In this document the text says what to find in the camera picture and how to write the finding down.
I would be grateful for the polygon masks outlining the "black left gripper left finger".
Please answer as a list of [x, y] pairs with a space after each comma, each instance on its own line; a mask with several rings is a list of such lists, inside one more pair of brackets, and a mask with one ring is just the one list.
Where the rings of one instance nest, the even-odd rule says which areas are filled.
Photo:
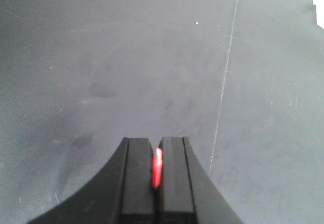
[[153, 152], [147, 138], [123, 138], [101, 170], [30, 223], [154, 223]]

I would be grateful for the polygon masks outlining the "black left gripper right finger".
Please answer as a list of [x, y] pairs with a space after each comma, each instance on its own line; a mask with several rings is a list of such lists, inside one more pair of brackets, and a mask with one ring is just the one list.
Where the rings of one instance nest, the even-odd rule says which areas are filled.
[[199, 163], [187, 137], [163, 137], [158, 223], [242, 223]]

